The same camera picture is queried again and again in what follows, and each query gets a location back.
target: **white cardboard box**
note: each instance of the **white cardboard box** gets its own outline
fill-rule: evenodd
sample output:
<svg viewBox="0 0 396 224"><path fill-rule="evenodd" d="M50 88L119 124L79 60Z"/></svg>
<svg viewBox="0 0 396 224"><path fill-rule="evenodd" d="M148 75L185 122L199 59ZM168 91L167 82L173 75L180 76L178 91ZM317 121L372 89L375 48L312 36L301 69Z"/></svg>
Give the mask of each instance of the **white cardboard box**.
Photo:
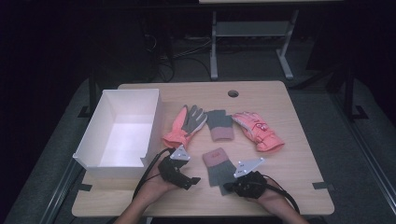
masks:
<svg viewBox="0 0 396 224"><path fill-rule="evenodd" d="M162 130L160 90L103 91L73 158L96 178L140 178Z"/></svg>

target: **person's arm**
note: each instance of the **person's arm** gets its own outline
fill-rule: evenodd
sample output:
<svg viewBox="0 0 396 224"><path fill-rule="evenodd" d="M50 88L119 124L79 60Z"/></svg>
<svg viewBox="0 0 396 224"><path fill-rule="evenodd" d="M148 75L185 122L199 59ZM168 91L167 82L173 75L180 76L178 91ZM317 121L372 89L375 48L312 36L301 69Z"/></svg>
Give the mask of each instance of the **person's arm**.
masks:
<svg viewBox="0 0 396 224"><path fill-rule="evenodd" d="M279 188L279 185L272 179L267 179L267 184ZM258 203L267 212L279 217L289 224L308 224L308 222L294 210L284 196L270 189L267 189L259 199L248 198L248 200Z"/></svg>
<svg viewBox="0 0 396 224"><path fill-rule="evenodd" d="M155 203L169 190L177 189L177 186L164 181L159 175L160 171L158 170L158 164L159 161L154 165L148 174L148 180L139 190L136 197L114 223L137 223L149 205Z"/></svg>

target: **floor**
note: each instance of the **floor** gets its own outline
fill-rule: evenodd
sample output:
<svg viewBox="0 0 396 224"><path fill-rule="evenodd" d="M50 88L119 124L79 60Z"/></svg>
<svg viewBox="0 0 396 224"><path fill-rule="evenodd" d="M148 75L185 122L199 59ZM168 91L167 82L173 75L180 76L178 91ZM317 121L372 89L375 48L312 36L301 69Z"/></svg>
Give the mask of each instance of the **floor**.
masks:
<svg viewBox="0 0 396 224"><path fill-rule="evenodd" d="M175 40L175 54L187 55L175 60L175 73L169 68L168 61L162 60L161 72L152 81L211 81L209 52L207 48L201 48L207 41L207 37ZM218 81L280 80L287 87L293 87L319 73L305 69L315 40L293 39L287 58L294 79L286 80L275 53L281 42L282 39L272 38L222 39L219 42ZM199 51L190 53L190 49L197 47ZM396 186L395 128L376 104L369 88L358 80L355 82L354 105L360 105L368 119L349 122L342 111L344 89L328 93L329 79L330 76L322 78L303 90L289 90L319 170L325 182L333 186L330 194L335 212L323 218L329 224L396 223L395 211L389 206L389 198L373 169L375 162L372 159L375 158L388 182ZM89 119L81 116L81 109L89 104L88 79L84 79L70 97L5 223L47 223L45 219L48 223L111 222L113 217L87 218L71 214L85 172L81 167L70 167L73 163L71 155L88 125ZM63 190L64 194L57 195L56 189ZM56 196L61 199L59 202L52 200ZM59 209L51 210L49 204Z"/></svg>

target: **gray carpet floor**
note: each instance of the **gray carpet floor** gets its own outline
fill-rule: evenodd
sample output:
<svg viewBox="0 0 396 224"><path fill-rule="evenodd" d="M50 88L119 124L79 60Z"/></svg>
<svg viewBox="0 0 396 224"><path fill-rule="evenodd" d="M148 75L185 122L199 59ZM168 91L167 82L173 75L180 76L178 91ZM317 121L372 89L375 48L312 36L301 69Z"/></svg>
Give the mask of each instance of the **gray carpet floor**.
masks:
<svg viewBox="0 0 396 224"><path fill-rule="evenodd" d="M185 43L176 45L176 50L183 51L184 46ZM259 47L246 44L239 52L219 54L218 81L281 80L286 86L293 86L316 73L304 69L312 46L310 41L294 41L290 44L287 58L295 75L294 80L283 77L276 58L276 43L265 42ZM203 66L209 66L208 52L193 54L189 58L194 60L176 60L172 82L210 81ZM162 66L161 69L170 76L167 67ZM342 92L335 95L327 93L327 81L326 77L302 91L289 91L319 170L325 182L333 186L330 194L335 211L324 218L329 224L396 223L396 216L379 187L360 144L350 131L350 124L334 100L342 96ZM154 82L163 81L157 77ZM389 182L396 186L396 151L393 150L396 148L395 128L375 104L367 87L359 81L356 81L354 97L355 105L361 105L369 119L357 120L353 125L361 130ZM88 80L81 83L65 110L6 223L40 222L89 122L86 118L78 118L85 105L89 105ZM73 217L71 214L83 174L84 170L79 167L70 174L74 181L59 213L54 216L54 223L107 223L111 219Z"/></svg>

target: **forearm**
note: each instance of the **forearm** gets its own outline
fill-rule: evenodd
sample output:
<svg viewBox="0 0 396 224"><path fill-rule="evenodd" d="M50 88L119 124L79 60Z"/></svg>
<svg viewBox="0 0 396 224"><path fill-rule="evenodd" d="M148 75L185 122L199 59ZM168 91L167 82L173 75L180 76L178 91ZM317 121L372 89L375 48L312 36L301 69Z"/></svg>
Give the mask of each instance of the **forearm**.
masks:
<svg viewBox="0 0 396 224"><path fill-rule="evenodd" d="M128 207L122 212L122 214L117 218L115 224L135 224L138 223L142 217L145 210L149 207L147 203L139 200L136 197Z"/></svg>
<svg viewBox="0 0 396 224"><path fill-rule="evenodd" d="M308 224L305 218L303 218L292 208L284 209L283 211L277 211L274 213L274 215L288 224Z"/></svg>

